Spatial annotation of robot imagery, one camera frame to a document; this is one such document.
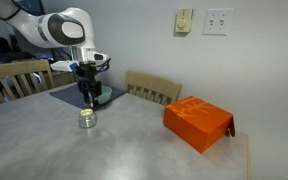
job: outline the wooden chair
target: wooden chair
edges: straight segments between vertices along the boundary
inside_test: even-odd
[[[0,103],[7,101],[8,98],[14,100],[48,90],[43,72],[47,73],[51,88],[54,88],[54,80],[47,60],[0,64]]]
[[[178,100],[182,84],[150,74],[128,71],[124,89],[130,94],[167,105]]]

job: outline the black mat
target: black mat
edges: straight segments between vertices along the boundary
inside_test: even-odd
[[[100,109],[101,107],[105,106],[106,104],[112,102],[113,100],[115,100],[116,98],[120,97],[121,95],[123,95],[125,93],[125,91],[114,88],[109,86],[110,88],[112,88],[112,96],[110,98],[109,101],[107,101],[104,104],[100,104],[96,107],[92,107],[91,109],[93,109],[94,111]],[[84,99],[83,99],[83,94],[80,93],[80,91],[78,90],[77,84],[59,91],[55,91],[55,92],[50,92],[50,95],[53,97],[56,97],[62,101],[65,101],[73,106],[76,106],[78,108],[81,109],[85,109],[86,107],[84,106]]]

